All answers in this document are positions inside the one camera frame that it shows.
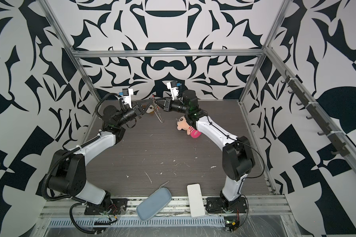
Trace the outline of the metal keyring with chain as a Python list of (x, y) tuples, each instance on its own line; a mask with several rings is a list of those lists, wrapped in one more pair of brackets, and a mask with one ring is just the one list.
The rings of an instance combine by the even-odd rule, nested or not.
[(157, 104), (157, 101), (156, 99), (152, 98), (152, 107), (153, 107), (153, 111), (156, 115), (156, 117), (158, 118), (158, 120), (161, 122), (161, 123), (164, 123), (164, 120), (161, 116), (161, 113), (159, 112), (159, 106)]

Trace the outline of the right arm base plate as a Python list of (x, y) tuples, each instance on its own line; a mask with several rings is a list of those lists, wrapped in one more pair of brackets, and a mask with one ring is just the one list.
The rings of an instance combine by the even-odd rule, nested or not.
[(225, 197), (208, 197), (205, 209), (209, 214), (246, 213), (248, 204), (244, 197), (238, 197), (233, 201), (228, 201)]

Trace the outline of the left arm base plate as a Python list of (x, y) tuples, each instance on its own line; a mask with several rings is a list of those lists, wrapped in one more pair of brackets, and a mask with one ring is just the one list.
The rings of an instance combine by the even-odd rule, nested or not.
[(84, 214), (99, 215), (106, 211), (110, 215), (119, 215), (127, 210), (127, 204), (127, 198), (111, 198), (111, 200), (107, 198), (101, 204), (88, 203)]

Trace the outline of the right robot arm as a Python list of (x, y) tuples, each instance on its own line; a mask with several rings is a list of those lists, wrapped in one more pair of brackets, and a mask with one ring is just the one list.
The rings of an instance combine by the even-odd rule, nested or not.
[(220, 192), (222, 209), (228, 210), (241, 197), (241, 187), (255, 166), (250, 142), (246, 137), (237, 137), (216, 124), (208, 112), (199, 107), (196, 93), (192, 90), (183, 92), (181, 99), (164, 97), (156, 99), (156, 106), (165, 112), (184, 114), (188, 125), (206, 135), (222, 151), (222, 168), (226, 181)]

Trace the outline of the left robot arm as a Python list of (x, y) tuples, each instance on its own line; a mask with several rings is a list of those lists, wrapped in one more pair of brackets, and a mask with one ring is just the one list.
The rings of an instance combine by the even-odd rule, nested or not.
[(70, 198), (106, 210), (111, 205), (111, 194), (87, 180), (87, 165), (99, 154), (123, 139), (130, 121), (136, 121), (153, 104), (153, 98), (129, 101), (126, 96), (107, 94), (96, 105), (95, 114), (102, 120), (97, 136), (72, 150), (54, 153), (42, 187), (47, 201)]

